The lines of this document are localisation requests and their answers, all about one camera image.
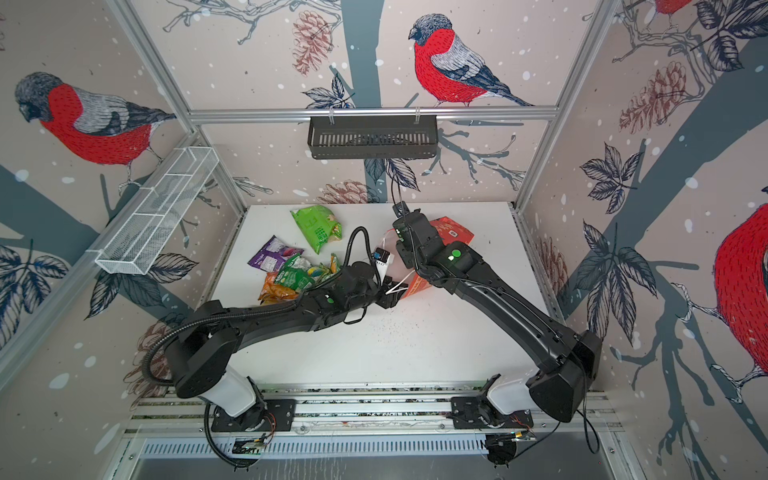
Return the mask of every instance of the red bullfinch illustration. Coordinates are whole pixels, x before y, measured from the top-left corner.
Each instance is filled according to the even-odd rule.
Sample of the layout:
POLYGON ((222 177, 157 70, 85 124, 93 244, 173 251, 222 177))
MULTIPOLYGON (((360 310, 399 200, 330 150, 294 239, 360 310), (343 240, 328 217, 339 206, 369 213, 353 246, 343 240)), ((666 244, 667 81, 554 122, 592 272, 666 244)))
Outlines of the red bullfinch illustration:
POLYGON ((531 106, 515 97, 491 73, 485 60, 464 45, 445 15, 424 15, 413 24, 408 38, 415 41, 416 77, 437 98, 435 106, 445 101, 469 106, 469 102, 483 97, 502 97, 531 106))
POLYGON ((160 123, 176 118, 115 95, 73 87, 41 71, 24 77, 15 94, 24 119, 40 120, 72 153, 95 164, 125 165, 128 179, 118 190, 138 185, 131 180, 131 162, 152 151, 149 140, 160 123))
POLYGON ((690 319, 694 308, 719 318, 752 356, 755 366, 741 380, 728 375, 722 366, 711 366, 733 384, 736 396, 729 400, 741 403, 744 384, 768 375, 768 204, 725 237, 715 256, 714 276, 716 308, 698 306, 690 301, 685 286, 673 285, 683 290, 688 302, 683 321, 690 319))

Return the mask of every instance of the black metal basket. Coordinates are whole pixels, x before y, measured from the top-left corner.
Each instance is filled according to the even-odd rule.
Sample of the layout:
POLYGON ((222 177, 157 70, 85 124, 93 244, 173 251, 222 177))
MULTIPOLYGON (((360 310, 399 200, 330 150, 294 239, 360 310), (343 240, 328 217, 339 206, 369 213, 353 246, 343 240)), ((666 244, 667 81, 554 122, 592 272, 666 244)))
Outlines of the black metal basket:
POLYGON ((312 117, 307 144, 312 157, 432 158, 437 155, 437 117, 312 117))

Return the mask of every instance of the bird head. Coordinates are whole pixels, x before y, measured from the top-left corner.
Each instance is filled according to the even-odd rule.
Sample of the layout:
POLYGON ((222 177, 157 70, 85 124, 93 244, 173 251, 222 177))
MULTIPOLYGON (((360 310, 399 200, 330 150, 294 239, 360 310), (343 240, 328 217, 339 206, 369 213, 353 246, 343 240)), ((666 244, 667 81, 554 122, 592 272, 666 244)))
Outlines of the bird head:
POLYGON ((413 28, 411 28, 411 33, 408 35, 408 39, 415 40, 420 47, 423 47, 433 33, 443 28, 448 30, 453 28, 448 17, 439 13, 430 13, 416 20, 413 28))
POLYGON ((16 103, 24 119, 31 121, 39 118, 41 121, 52 121, 48 94, 62 84, 64 82, 59 77, 43 71, 36 71, 24 77, 16 85, 16 103))

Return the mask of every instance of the purple snack bag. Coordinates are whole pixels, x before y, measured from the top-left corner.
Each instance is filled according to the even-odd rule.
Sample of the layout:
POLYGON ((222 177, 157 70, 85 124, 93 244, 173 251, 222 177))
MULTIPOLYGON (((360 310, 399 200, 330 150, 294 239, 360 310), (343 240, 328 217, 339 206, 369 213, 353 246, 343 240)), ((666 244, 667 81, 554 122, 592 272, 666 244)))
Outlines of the purple snack bag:
POLYGON ((303 248, 287 246, 279 238, 272 235, 270 241, 266 242, 256 255, 248 261, 248 265, 262 269, 265 272, 276 272, 283 267, 283 264, 290 257, 303 251, 303 248))

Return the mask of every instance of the white wire mesh basket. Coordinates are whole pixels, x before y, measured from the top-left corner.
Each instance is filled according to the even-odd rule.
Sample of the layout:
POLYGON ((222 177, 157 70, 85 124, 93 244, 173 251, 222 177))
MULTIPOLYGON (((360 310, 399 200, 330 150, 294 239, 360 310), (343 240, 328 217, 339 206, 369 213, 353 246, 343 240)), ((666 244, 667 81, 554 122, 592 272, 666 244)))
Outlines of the white wire mesh basket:
POLYGON ((108 273, 146 275, 187 212, 219 157, 210 147, 186 147, 168 172, 99 254, 96 264, 108 273))

